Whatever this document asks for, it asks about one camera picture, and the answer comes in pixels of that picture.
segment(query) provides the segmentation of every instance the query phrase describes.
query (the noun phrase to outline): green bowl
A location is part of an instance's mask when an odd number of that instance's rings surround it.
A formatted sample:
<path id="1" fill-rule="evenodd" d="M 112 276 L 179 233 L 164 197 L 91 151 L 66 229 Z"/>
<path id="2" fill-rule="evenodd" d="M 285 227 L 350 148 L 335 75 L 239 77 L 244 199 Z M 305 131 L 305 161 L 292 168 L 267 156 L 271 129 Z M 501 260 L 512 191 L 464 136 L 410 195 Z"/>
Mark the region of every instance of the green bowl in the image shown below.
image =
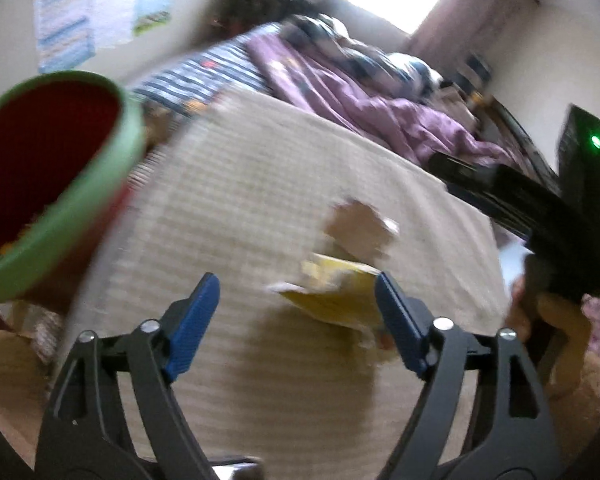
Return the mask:
<path id="1" fill-rule="evenodd" d="M 67 256 L 122 188 L 130 170 L 143 154 L 144 131 L 138 102 L 101 75 L 68 71 L 37 76 L 0 97 L 0 110 L 13 104 L 14 99 L 23 102 L 28 98 L 23 95 L 28 92 L 59 82 L 77 82 L 76 86 L 80 88 L 86 88 L 81 85 L 83 83 L 104 88 L 107 96 L 110 94 L 116 100 L 117 115 L 108 136 L 87 164 L 0 256 L 0 302 L 21 298 Z"/>

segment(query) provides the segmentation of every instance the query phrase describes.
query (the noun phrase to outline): wall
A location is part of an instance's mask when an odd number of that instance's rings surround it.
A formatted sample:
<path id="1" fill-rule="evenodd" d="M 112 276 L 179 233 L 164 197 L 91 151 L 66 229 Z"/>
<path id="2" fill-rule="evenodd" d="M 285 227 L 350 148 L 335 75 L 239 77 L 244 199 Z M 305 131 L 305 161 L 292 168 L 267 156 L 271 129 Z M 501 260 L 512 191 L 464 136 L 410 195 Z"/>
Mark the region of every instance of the wall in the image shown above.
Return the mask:
<path id="1" fill-rule="evenodd" d="M 555 167 L 556 142 L 570 103 L 600 118 L 600 28 L 541 6 L 509 43 L 491 53 L 489 91 L 522 124 Z"/>
<path id="2" fill-rule="evenodd" d="M 200 37 L 214 0 L 174 0 L 173 19 L 127 43 L 104 50 L 80 69 L 119 82 L 184 52 Z M 36 75 L 33 0 L 0 0 L 0 94 Z"/>

